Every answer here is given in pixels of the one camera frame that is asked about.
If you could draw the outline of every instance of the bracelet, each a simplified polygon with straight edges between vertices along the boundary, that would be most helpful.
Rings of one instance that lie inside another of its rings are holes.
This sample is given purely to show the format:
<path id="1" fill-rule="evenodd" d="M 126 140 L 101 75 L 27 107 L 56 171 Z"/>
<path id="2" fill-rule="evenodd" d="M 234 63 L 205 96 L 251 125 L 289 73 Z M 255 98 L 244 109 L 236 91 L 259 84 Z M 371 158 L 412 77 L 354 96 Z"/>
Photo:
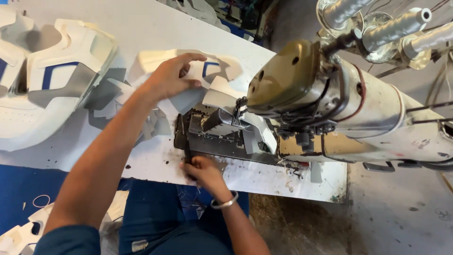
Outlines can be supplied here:
<path id="1" fill-rule="evenodd" d="M 234 204 L 234 202 L 236 202 L 237 198 L 239 197 L 239 193 L 237 193 L 237 191 L 231 191 L 231 194 L 233 194 L 233 193 L 235 193 L 234 198 L 221 205 L 214 205 L 214 203 L 217 203 L 217 201 L 215 199 L 213 199 L 211 201 L 211 207 L 213 209 L 219 210 L 219 209 L 229 207 L 230 205 Z"/>

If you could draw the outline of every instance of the worker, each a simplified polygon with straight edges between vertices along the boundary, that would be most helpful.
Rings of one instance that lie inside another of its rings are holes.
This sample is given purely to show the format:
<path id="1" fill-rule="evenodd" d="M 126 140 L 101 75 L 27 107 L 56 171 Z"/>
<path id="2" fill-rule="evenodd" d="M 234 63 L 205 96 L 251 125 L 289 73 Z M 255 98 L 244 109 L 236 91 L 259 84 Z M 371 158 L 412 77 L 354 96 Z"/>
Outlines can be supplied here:
<path id="1" fill-rule="evenodd" d="M 101 253 L 101 221 L 149 112 L 160 100 L 201 87 L 199 80 L 182 79 L 191 61 L 206 61 L 206 57 L 187 53 L 164 61 L 82 154 L 60 189 L 35 255 Z M 197 156 L 192 164 L 179 166 L 221 209 L 209 207 L 200 220 L 184 222 L 175 184 L 135 180 L 120 229 L 120 255 L 270 254 L 236 202 L 237 193 L 228 190 L 210 159 Z M 150 164 L 148 171 L 161 169 Z"/>

